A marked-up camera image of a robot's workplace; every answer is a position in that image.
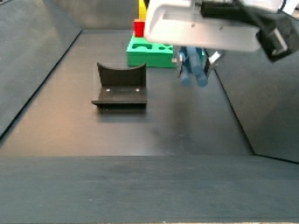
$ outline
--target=black bracket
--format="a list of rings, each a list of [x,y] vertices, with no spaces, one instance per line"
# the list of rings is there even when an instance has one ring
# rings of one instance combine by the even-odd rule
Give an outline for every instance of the black bracket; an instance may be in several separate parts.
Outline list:
[[[98,97],[92,103],[100,108],[142,109],[146,104],[145,64],[128,69],[114,69],[97,63],[101,83]]]

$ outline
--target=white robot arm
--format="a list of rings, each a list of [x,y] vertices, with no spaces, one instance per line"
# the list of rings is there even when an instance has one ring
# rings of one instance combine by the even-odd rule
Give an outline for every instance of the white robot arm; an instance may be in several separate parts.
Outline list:
[[[261,46],[267,57],[279,60],[299,48],[291,18],[276,12],[281,0],[238,3],[238,0],[150,0],[144,36],[152,42],[220,50],[253,52]]]

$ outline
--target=green toy block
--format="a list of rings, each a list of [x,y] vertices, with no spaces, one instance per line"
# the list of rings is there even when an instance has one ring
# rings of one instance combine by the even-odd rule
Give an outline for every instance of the green toy block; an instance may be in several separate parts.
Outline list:
[[[130,38],[126,53],[126,64],[137,67],[145,63],[148,67],[174,67],[172,63],[173,46],[150,43],[145,38]]]

